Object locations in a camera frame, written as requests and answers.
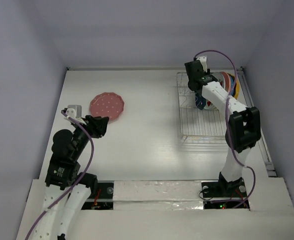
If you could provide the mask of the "yellow polka dot plate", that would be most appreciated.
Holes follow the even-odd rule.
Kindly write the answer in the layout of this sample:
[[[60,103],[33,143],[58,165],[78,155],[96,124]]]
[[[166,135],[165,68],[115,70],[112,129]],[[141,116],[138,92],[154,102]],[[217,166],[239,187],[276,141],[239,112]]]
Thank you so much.
[[[234,87],[234,95],[233,97],[237,100],[240,94],[240,81],[239,81],[239,77],[237,76],[235,78],[235,87]]]

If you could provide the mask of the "pink and cream plate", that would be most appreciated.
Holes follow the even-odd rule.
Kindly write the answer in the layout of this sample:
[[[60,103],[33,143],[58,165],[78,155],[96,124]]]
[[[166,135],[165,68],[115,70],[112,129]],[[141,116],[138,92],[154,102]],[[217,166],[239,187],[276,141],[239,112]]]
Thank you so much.
[[[214,72],[212,75],[219,81],[220,85],[229,93],[232,89],[232,79],[225,71]]]

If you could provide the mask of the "white watermelon plate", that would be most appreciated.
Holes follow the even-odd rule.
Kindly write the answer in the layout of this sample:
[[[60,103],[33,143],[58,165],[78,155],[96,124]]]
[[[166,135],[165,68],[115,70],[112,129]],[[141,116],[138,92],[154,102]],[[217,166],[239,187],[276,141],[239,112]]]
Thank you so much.
[[[215,111],[217,108],[207,99],[204,97],[200,98],[200,109],[201,110],[208,110],[208,111]]]

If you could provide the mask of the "blue polka dot plate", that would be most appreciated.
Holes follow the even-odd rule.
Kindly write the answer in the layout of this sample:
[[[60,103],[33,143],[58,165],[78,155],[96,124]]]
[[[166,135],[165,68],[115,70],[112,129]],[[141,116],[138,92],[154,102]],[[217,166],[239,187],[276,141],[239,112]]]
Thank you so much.
[[[236,80],[235,80],[235,76],[234,75],[231,75],[230,74],[230,78],[231,78],[231,88],[232,88],[232,96],[235,94],[235,83],[236,83]]]

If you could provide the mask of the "pink polka dot plate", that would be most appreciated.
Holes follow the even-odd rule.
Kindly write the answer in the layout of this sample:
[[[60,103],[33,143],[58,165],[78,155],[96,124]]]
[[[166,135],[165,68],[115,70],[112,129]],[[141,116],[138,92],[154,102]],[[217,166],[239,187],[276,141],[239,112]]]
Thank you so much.
[[[116,121],[125,108],[123,98],[114,92],[103,92],[96,95],[89,104],[92,117],[108,117],[110,122]]]

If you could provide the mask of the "silver foil strip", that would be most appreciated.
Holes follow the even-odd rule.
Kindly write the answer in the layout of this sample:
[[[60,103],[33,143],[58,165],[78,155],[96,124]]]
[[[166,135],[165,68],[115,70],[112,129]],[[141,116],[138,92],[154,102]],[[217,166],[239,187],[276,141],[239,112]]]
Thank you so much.
[[[203,210],[199,180],[115,181],[113,209],[116,211]]]

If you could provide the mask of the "dark blue leaf plate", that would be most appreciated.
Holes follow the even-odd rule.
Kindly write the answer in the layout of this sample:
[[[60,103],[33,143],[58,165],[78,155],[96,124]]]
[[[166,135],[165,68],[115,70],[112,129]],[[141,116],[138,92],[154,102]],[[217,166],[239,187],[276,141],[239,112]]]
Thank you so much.
[[[198,92],[195,92],[195,106],[199,110],[203,110],[207,105],[207,100]]]

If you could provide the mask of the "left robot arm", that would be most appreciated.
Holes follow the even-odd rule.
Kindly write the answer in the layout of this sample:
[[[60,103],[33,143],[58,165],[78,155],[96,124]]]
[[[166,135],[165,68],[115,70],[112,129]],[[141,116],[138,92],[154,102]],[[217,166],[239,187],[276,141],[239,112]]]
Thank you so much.
[[[68,115],[66,109],[62,114],[75,130],[62,129],[53,136],[41,214],[27,239],[67,240],[85,201],[98,191],[97,176],[80,171],[78,159],[90,144],[89,160],[93,160],[93,139],[106,134],[109,118],[90,115],[76,118],[74,114]]]

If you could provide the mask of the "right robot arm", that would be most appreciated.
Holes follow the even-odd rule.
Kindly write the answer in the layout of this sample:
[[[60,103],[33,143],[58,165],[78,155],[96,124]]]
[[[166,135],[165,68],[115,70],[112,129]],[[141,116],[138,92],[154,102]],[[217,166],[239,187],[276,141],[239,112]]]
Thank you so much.
[[[225,141],[228,153],[218,180],[202,185],[201,195],[209,201],[215,198],[230,198],[243,184],[242,171],[251,149],[261,139],[260,111],[248,107],[225,90],[219,80],[204,70],[205,60],[195,59],[185,63],[188,88],[211,102],[224,114],[226,124]]]

